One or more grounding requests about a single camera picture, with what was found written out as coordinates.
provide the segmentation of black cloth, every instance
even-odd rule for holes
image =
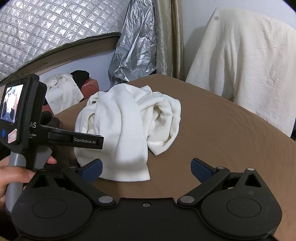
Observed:
[[[85,70],[75,70],[74,72],[70,73],[72,75],[73,80],[77,84],[78,88],[81,90],[84,82],[89,79],[89,73]],[[43,106],[47,105],[48,102],[44,99]]]
[[[49,111],[42,111],[41,118],[40,118],[40,124],[46,125],[52,120],[52,114]]]
[[[47,126],[58,128],[59,125],[60,125],[60,123],[61,123],[61,121],[59,120],[59,118],[52,117],[52,119],[50,120],[50,122],[48,122],[46,125]]]

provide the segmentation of brown table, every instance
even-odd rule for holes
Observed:
[[[154,156],[149,152],[151,179],[145,182],[114,182],[98,179],[94,185],[118,199],[177,199],[199,185],[190,171],[192,158],[232,172],[255,168],[277,198],[283,212],[276,232],[281,240],[296,240],[296,143],[255,114],[199,87],[156,74],[130,83],[149,85],[181,102],[179,134],[172,146]],[[61,127],[74,130],[79,103],[57,116]]]

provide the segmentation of sticker label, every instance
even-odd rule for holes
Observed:
[[[17,129],[14,129],[8,134],[8,144],[14,142],[17,139]]]

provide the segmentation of white blanket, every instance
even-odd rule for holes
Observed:
[[[252,11],[217,8],[186,82],[233,100],[290,136],[295,78],[296,30]]]
[[[166,151],[175,140],[181,105],[176,99],[149,86],[118,84],[108,92],[92,95],[79,113],[75,131],[104,137],[102,150],[74,148],[81,166],[99,158],[101,178],[134,182],[150,179],[148,148],[154,155]]]
[[[45,98],[54,115],[83,99],[82,92],[70,74],[54,74],[43,83],[47,86]]]

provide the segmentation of human hand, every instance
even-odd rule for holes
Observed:
[[[9,183],[28,183],[35,172],[22,167],[9,167],[9,156],[0,161],[0,209],[5,204],[5,191]],[[49,164],[56,164],[57,161],[52,156],[47,160]]]

